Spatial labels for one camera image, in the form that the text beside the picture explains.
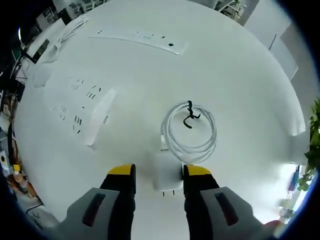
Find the black cable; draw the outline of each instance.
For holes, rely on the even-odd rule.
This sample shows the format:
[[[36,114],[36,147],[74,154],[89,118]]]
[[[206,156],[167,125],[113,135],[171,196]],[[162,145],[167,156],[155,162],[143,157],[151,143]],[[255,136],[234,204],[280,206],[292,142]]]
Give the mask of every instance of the black cable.
[[[36,220],[33,220],[33,221],[41,230],[43,230],[42,226],[40,226],[40,224]]]
[[[19,160],[19,158],[18,158],[18,152],[19,151],[18,151],[17,141],[15,139],[13,139],[13,141],[14,141],[14,145],[15,145],[15,149],[16,149],[15,157],[16,157],[17,160]]]
[[[6,139],[7,139],[7,145],[8,145],[9,163],[11,166],[13,166],[16,163],[14,162],[14,149],[12,147],[12,122],[10,122]]]
[[[22,55],[22,56],[26,57],[27,59],[29,59],[29,60],[30,60],[31,62],[33,62],[34,64],[37,63],[37,60],[35,60],[33,57],[31,57],[31,56],[27,53],[26,50],[24,50],[24,49],[21,48],[20,51],[21,51],[21,55]]]
[[[43,204],[44,204],[44,203],[42,202],[42,203],[40,203],[40,204],[38,204],[38,205],[36,205],[36,206],[30,207],[27,211],[25,211],[25,214],[28,214],[28,212],[29,212],[30,210],[35,209],[35,208],[37,208],[37,207],[40,207],[40,206],[42,206]]]
[[[189,111],[189,116],[187,116],[187,117],[183,120],[183,124],[184,124],[188,129],[192,129],[192,126],[190,126],[189,124],[187,124],[187,123],[186,123],[186,120],[187,120],[188,118],[191,118],[191,119],[196,118],[196,119],[198,119],[198,118],[200,118],[200,115],[201,115],[201,114],[199,114],[199,116],[195,116],[195,115],[194,115],[194,111],[192,110],[192,101],[189,100],[188,103],[189,103],[189,107],[188,107],[187,109],[188,109],[188,111]]]

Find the white wall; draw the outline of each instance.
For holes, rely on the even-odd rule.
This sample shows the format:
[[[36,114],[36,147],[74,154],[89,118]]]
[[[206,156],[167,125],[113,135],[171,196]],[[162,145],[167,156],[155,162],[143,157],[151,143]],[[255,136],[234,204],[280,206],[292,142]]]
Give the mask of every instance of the white wall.
[[[52,0],[56,11],[60,12],[62,9],[66,8],[69,6],[69,4],[75,2],[75,0]]]
[[[241,26],[244,26],[251,14],[253,13],[253,11],[255,10],[259,0],[240,0],[240,2],[246,5],[246,8],[244,9],[241,18],[238,21],[238,23]]]
[[[39,27],[41,28],[42,31],[46,30],[50,26],[50,23],[47,21],[47,19],[43,14],[40,14],[36,18],[36,22],[39,24]]]
[[[259,0],[244,27],[269,48],[275,35],[281,36],[290,24],[291,19],[275,0]]]
[[[305,122],[309,121],[311,106],[320,97],[319,78],[307,45],[294,24],[283,33],[282,41],[291,52],[298,70],[291,80],[300,101]]]

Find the coiled cable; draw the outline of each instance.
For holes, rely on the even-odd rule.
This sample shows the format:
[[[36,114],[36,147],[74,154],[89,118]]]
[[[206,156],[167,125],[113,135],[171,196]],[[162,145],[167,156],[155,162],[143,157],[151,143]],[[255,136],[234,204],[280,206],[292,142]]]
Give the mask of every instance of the coiled cable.
[[[176,114],[185,111],[189,107],[189,102],[180,103],[171,108],[161,124],[161,135],[164,136],[165,144],[169,151],[171,151],[180,161],[186,164],[199,164],[208,159],[213,153],[217,142],[216,122],[212,114],[205,110],[200,105],[193,105],[193,109],[204,116],[209,124],[211,136],[205,143],[199,146],[188,146],[179,142],[172,131],[171,122]]]
[[[85,14],[80,15],[79,17],[73,19],[68,25],[65,26],[59,38],[48,46],[49,52],[47,54],[47,58],[43,61],[43,63],[52,63],[58,59],[58,54],[63,43],[69,39],[72,35],[74,35],[77,30],[84,25],[89,19]]]

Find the white power adapter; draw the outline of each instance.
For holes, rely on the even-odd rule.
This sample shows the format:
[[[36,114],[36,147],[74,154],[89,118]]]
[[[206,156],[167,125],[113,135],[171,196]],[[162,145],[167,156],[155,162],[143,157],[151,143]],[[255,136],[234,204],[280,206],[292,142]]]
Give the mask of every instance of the white power adapter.
[[[153,188],[156,191],[174,191],[183,186],[182,162],[169,150],[153,156]]]

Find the white cord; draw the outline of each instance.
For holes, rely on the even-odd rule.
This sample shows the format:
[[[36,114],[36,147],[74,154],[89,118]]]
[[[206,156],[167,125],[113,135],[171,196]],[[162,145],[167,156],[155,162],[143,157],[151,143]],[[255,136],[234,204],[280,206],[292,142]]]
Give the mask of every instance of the white cord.
[[[194,104],[192,106],[192,110],[198,111],[201,114],[200,117],[206,118],[209,121],[211,127],[211,137],[207,142],[199,146],[187,146],[178,142],[172,133],[171,121],[177,113],[187,110],[188,107],[189,103],[183,102],[170,109],[161,124],[161,135],[164,136],[167,148],[180,161],[186,164],[199,164],[207,160],[215,150],[217,142],[216,123],[214,117],[209,111],[203,109],[199,105]]]
[[[29,63],[30,60],[29,60],[28,58],[25,58],[25,59],[28,60],[28,61],[26,61],[26,63],[28,63],[28,67],[26,68],[26,70],[24,70],[24,66],[23,66],[23,64],[21,63],[21,70],[22,70],[22,72],[23,72],[24,77],[25,77],[25,78],[28,78],[26,72],[28,72],[28,69],[29,69],[29,67],[30,67],[30,63]]]
[[[78,28],[85,24],[89,19],[85,14],[80,15],[79,17],[73,19],[65,28],[63,29],[59,38],[55,41],[54,44],[51,44],[50,50],[48,52],[48,57],[44,60],[43,63],[52,63],[58,59],[59,50],[62,44],[70,38],[73,34],[76,33]]]

